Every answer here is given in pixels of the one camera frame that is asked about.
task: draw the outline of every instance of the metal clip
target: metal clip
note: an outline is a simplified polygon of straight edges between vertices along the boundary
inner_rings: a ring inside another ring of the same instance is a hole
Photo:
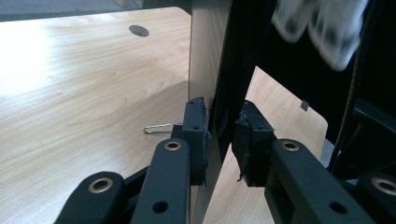
[[[159,124],[159,125],[152,125],[152,126],[147,126],[145,129],[143,129],[143,132],[147,134],[152,134],[152,133],[171,133],[172,131],[149,131],[150,129],[156,129],[156,128],[161,128],[161,127],[168,127],[168,126],[173,126],[173,125],[182,125],[183,123],[168,123],[168,124]]]

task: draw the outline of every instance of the wooden desk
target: wooden desk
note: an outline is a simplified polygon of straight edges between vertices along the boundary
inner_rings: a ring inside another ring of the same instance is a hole
[[[149,36],[131,34],[131,25]],[[178,8],[0,23],[1,223],[52,223],[88,175],[126,177],[149,164],[168,135],[143,128],[183,118],[190,25]],[[257,72],[249,99],[278,137],[319,152],[324,119]],[[206,223],[271,220],[262,189],[244,188],[237,177],[228,155]],[[260,197],[257,212],[245,192]]]

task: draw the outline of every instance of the black cable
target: black cable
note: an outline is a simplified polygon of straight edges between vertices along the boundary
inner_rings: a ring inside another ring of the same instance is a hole
[[[338,133],[334,150],[332,152],[332,157],[328,166],[328,170],[331,173],[334,170],[337,156],[343,145],[346,143],[353,108],[355,106],[356,99],[358,98],[359,86],[361,85],[366,54],[370,46],[370,40],[375,29],[375,25],[381,14],[382,8],[385,5],[385,2],[385,0],[374,0],[367,14],[366,22],[363,24],[363,29],[361,32],[361,45],[356,52],[355,64],[353,67],[353,74],[349,87],[349,95],[346,102],[346,110],[344,112],[340,132]]]

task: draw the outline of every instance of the white cloth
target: white cloth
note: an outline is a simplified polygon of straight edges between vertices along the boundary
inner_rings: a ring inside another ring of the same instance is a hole
[[[344,70],[357,49],[368,0],[277,0],[272,23],[290,43],[307,27],[312,43],[335,71]]]

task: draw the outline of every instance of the wooden board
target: wooden board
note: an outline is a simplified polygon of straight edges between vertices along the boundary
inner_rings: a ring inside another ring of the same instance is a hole
[[[192,1],[189,97],[212,106],[231,0]]]
[[[276,129],[277,138],[291,138],[305,144],[320,158],[327,122],[312,108],[301,109],[301,100],[256,68],[247,99],[253,102]],[[231,149],[220,172],[205,223],[274,223],[264,189],[248,188],[237,182],[239,167]]]
[[[52,223],[88,175],[149,165],[169,136],[143,128],[183,119],[190,26],[178,8],[0,23],[0,223]]]

